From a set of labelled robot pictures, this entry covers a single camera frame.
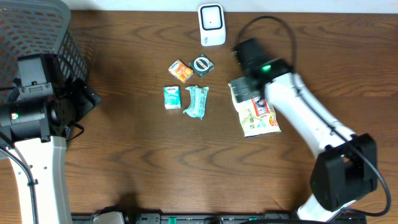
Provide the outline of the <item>orange tissue packet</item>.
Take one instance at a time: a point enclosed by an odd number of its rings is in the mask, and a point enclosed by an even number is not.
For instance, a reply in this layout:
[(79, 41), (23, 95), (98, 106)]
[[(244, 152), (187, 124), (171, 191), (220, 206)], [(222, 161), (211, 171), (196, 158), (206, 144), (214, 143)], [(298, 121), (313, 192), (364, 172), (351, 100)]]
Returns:
[(180, 80), (182, 83), (186, 83), (187, 80), (189, 80), (194, 74), (193, 70), (190, 67), (186, 66), (179, 59), (171, 64), (171, 66), (169, 67), (169, 73), (178, 80)]

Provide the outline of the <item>teal Kleenex tissue packet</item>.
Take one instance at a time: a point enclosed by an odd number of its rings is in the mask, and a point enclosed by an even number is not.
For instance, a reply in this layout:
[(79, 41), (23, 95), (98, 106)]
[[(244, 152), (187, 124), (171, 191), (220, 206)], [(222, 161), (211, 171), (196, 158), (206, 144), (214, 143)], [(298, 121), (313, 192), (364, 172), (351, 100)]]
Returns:
[(182, 107), (179, 86), (164, 87), (164, 106), (167, 110), (175, 110)]

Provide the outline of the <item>dark green round-logo packet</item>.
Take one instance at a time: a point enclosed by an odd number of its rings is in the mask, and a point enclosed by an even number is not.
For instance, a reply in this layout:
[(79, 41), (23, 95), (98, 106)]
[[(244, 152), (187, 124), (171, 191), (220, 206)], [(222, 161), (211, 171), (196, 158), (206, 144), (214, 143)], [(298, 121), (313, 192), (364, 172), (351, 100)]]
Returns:
[(190, 62), (190, 67), (200, 78), (203, 78), (215, 68), (215, 65), (205, 54), (201, 54)]

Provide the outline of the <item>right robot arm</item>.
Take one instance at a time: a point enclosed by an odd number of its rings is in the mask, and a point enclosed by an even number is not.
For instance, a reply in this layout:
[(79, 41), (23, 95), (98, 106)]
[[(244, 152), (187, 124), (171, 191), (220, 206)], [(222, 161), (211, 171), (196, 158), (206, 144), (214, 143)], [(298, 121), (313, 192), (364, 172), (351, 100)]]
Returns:
[(232, 86), (238, 102), (264, 98), (307, 143), (316, 162), (310, 198), (297, 210), (301, 220), (329, 222), (377, 188), (377, 146), (369, 134), (356, 135), (309, 91), (282, 58), (271, 58), (256, 39), (233, 48), (244, 77)]

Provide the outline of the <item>teal wipes packet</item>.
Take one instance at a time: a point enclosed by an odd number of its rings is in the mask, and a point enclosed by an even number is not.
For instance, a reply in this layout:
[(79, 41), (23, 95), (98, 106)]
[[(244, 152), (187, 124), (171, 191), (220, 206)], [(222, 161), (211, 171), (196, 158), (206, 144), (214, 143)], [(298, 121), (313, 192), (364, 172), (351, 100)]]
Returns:
[(209, 87), (188, 86), (186, 90), (190, 93), (190, 105), (183, 111), (184, 114), (192, 118), (203, 119), (206, 109), (206, 100), (209, 92)]

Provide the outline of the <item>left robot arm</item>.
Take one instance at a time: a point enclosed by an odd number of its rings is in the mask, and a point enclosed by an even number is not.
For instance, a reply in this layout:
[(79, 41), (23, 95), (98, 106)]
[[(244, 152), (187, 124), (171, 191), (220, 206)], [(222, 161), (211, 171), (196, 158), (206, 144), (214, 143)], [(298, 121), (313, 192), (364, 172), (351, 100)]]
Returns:
[(62, 55), (17, 59), (19, 98), (1, 105), (1, 154), (11, 162), (23, 223), (72, 223), (65, 177), (68, 132), (101, 103)]

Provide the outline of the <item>yellow snack bag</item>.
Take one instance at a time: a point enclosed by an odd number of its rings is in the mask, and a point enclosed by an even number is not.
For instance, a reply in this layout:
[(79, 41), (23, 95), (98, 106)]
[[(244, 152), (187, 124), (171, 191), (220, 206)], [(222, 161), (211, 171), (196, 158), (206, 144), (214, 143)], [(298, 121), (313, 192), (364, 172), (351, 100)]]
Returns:
[(238, 103), (232, 85), (229, 83), (228, 86), (245, 138), (281, 132), (272, 105), (266, 100), (261, 100), (259, 96)]

